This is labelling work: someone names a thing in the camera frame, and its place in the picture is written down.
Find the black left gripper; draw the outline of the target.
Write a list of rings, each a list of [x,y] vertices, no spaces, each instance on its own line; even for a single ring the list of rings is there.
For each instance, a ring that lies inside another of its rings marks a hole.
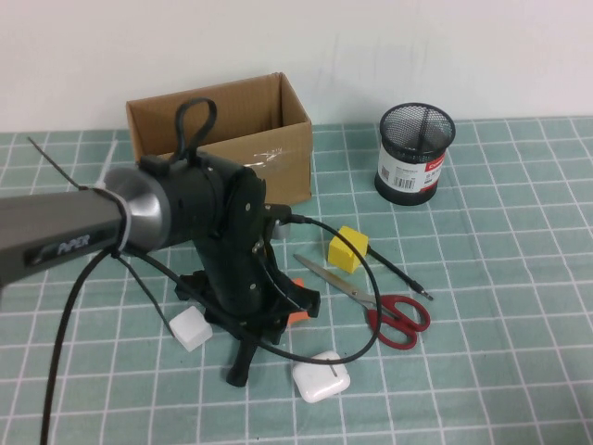
[[[203,258],[204,268],[182,275],[180,300],[207,302],[245,330],[277,345],[291,314],[304,312],[315,318],[321,307],[320,293],[297,285],[283,273],[272,249],[249,255],[219,253]],[[259,346],[241,341],[233,371],[247,371]]]

